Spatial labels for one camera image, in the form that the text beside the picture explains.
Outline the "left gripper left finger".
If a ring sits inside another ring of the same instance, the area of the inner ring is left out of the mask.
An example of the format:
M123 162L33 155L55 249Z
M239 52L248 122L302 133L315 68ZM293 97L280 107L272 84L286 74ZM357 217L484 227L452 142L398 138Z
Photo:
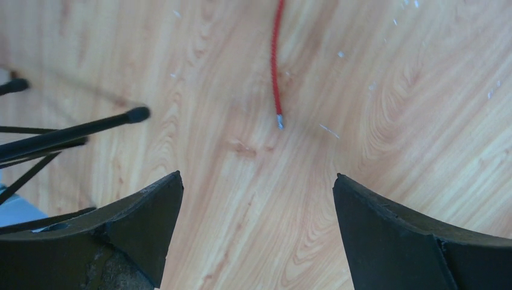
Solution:
M1 288L160 287L183 195L177 171L104 207L2 227Z

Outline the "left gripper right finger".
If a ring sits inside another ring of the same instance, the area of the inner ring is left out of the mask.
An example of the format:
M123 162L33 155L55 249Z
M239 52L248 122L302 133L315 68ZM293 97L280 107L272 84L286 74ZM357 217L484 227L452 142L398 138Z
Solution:
M338 174L333 198L356 289L510 289L511 240L441 222Z

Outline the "red cable lock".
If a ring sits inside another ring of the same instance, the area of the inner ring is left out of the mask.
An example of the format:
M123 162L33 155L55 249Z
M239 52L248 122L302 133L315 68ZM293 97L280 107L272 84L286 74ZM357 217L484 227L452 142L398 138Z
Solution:
M281 108L280 89L278 84L278 39L280 34L281 19L283 17L285 0L279 0L274 17L272 28L272 37L270 40L270 73L272 81L272 92L274 96L275 110L277 116L277 126L280 130L284 129L284 117Z

